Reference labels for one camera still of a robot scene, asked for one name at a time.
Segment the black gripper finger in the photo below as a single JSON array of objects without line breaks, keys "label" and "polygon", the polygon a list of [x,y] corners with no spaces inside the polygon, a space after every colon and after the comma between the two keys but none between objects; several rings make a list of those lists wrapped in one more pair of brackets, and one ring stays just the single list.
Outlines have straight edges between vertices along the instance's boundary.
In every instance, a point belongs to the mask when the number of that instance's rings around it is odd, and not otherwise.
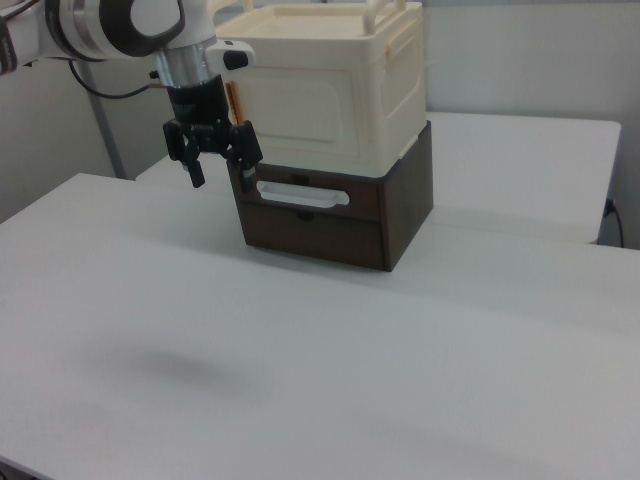
[{"label": "black gripper finger", "polygon": [[176,119],[163,125],[163,132],[169,157],[179,161],[189,173],[194,188],[205,183],[204,173],[198,160],[200,149],[192,132]]},{"label": "black gripper finger", "polygon": [[232,125],[229,129],[229,149],[224,158],[234,167],[242,192],[251,192],[256,165],[263,159],[254,127],[250,121]]}]

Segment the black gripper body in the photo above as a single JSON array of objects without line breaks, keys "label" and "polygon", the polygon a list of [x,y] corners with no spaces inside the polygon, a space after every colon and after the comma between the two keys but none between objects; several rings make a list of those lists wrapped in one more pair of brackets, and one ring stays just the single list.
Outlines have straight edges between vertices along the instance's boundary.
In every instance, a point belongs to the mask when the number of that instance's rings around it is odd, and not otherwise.
[{"label": "black gripper body", "polygon": [[230,148],[232,123],[221,75],[189,87],[168,87],[174,118],[166,122],[169,154],[183,154],[184,137],[196,140],[201,152],[226,154]]}]

